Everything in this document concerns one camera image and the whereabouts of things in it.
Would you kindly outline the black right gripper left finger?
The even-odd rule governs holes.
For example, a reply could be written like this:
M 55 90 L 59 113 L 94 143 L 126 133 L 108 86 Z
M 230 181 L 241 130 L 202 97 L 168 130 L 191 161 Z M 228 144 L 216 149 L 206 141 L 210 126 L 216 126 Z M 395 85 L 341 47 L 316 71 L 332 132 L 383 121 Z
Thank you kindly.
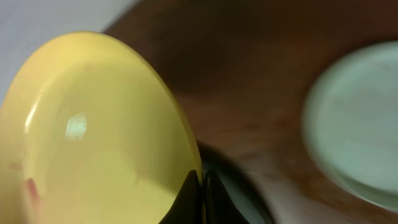
M 170 210 L 159 224 L 202 224 L 202 191 L 196 170 L 191 170 Z

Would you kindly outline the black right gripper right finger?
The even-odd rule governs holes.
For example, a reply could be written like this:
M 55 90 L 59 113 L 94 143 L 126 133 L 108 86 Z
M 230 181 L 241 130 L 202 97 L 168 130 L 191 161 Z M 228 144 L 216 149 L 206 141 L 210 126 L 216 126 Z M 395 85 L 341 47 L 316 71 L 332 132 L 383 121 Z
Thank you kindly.
M 207 224 L 250 224 L 213 170 L 205 177 L 205 210 Z

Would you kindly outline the yellow plate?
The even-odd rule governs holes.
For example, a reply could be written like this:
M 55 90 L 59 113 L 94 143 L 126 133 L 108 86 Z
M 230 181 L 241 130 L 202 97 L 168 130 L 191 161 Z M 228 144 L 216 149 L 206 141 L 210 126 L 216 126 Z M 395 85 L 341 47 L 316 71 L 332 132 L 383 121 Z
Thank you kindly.
M 48 41 L 2 102 L 2 223 L 158 223 L 192 170 L 202 164 L 181 107 L 108 35 Z

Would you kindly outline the light green plate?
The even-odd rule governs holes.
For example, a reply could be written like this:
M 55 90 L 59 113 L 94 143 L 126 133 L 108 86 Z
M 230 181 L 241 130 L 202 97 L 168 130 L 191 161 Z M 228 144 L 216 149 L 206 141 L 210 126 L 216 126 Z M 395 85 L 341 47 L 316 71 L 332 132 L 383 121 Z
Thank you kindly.
M 317 167 L 350 194 L 397 211 L 397 42 L 330 64 L 303 105 L 302 135 Z

